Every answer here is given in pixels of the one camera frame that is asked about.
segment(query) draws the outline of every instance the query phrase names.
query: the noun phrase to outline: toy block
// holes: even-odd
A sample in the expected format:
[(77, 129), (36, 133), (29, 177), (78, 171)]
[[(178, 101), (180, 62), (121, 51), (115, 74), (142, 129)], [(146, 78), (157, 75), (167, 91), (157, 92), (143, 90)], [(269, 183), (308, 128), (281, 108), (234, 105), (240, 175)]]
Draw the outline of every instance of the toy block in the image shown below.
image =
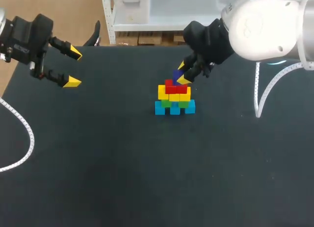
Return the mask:
[(186, 94), (180, 94), (180, 101), (191, 101), (191, 87), (187, 88)]
[(161, 102), (156, 101), (155, 102), (155, 115), (165, 115), (166, 114), (166, 109), (161, 107)]
[(170, 108), (170, 115), (180, 115), (180, 108), (178, 102), (172, 102)]
[(180, 101), (180, 94), (171, 94), (171, 95), (169, 95), (169, 101), (171, 101), (171, 102), (179, 102)]
[(171, 104), (172, 103), (170, 101), (161, 101), (161, 107), (163, 108), (170, 108)]
[(174, 70), (173, 71), (173, 77), (172, 77), (172, 80), (173, 80), (173, 85), (175, 86), (180, 86), (181, 84), (178, 81), (178, 79), (184, 75), (184, 72), (182, 70)]
[(195, 101), (191, 100), (188, 104), (188, 108), (185, 109), (186, 114), (194, 114), (195, 113)]
[(177, 94), (187, 94), (187, 85), (177, 86)]
[(173, 85), (173, 81), (171, 79), (168, 79), (165, 81), (166, 85), (166, 94), (176, 94), (177, 93), (177, 87)]
[(189, 103), (189, 101), (180, 101), (179, 108), (188, 108)]
[(166, 86), (158, 85), (158, 99), (161, 100), (169, 100), (169, 95), (166, 94)]
[(174, 86), (181, 86), (181, 84), (178, 83), (175, 78), (173, 78), (172, 81), (173, 81), (173, 85), (174, 85)]

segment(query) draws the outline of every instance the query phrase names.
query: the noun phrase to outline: yellow block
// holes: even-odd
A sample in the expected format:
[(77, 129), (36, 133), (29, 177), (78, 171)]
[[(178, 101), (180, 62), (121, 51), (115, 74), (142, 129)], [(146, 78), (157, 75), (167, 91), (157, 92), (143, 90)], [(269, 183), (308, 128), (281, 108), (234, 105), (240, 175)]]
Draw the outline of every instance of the yellow block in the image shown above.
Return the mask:
[(180, 94), (170, 94), (169, 95), (170, 102), (179, 102), (180, 101)]
[(78, 87), (81, 84), (80, 80), (69, 76), (69, 81), (63, 87)]
[(186, 94), (180, 94), (180, 101), (191, 101), (191, 87), (187, 88)]
[(158, 99), (160, 101), (165, 101), (169, 99), (169, 95), (166, 94), (166, 86), (158, 85)]
[(178, 83), (182, 84), (182, 85), (185, 85), (185, 84), (190, 84), (191, 82), (189, 80), (186, 80), (184, 78), (184, 75), (182, 75), (178, 80), (177, 80)]

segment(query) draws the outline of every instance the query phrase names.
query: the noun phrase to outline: red block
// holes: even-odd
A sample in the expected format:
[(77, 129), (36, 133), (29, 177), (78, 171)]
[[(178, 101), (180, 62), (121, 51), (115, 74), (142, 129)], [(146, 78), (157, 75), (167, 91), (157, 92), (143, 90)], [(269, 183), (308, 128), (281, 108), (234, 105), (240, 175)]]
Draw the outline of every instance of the red block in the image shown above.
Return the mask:
[(177, 86), (177, 94), (187, 94), (187, 84)]
[(171, 79), (167, 79), (165, 81), (166, 85), (166, 94), (177, 94), (177, 87), (173, 85), (173, 81)]

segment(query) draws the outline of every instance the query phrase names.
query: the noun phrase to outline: blue block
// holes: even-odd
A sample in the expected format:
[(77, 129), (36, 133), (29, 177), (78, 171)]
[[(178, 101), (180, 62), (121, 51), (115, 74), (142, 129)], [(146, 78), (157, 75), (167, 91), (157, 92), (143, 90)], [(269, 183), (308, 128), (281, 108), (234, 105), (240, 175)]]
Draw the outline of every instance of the blue block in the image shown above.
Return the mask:
[(155, 102), (155, 115), (165, 115), (166, 109), (161, 107), (161, 101)]
[(172, 102), (171, 108), (170, 108), (170, 115), (180, 115), (180, 108), (178, 102)]
[(177, 79), (173, 78), (172, 81), (174, 86), (181, 86), (181, 84), (177, 82)]
[(194, 114), (195, 113), (195, 101), (191, 100), (188, 104), (188, 108), (185, 109), (186, 114)]
[(184, 72), (182, 70), (174, 70), (173, 71), (173, 84), (174, 85), (180, 85), (180, 83), (177, 82), (177, 80), (184, 74)]

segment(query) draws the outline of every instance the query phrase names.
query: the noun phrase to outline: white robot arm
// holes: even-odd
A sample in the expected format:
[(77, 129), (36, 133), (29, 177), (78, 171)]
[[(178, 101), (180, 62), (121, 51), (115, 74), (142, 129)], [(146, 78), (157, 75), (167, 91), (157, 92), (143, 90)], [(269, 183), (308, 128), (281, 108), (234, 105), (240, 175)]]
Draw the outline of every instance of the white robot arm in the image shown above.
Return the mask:
[(193, 53), (184, 58), (178, 83), (206, 77), (233, 53), (261, 61), (284, 57), (314, 70), (314, 0), (235, 0), (209, 26), (192, 21), (183, 31)]
[(314, 0), (237, 0), (222, 11), (222, 20), (241, 57), (286, 56), (314, 70)]

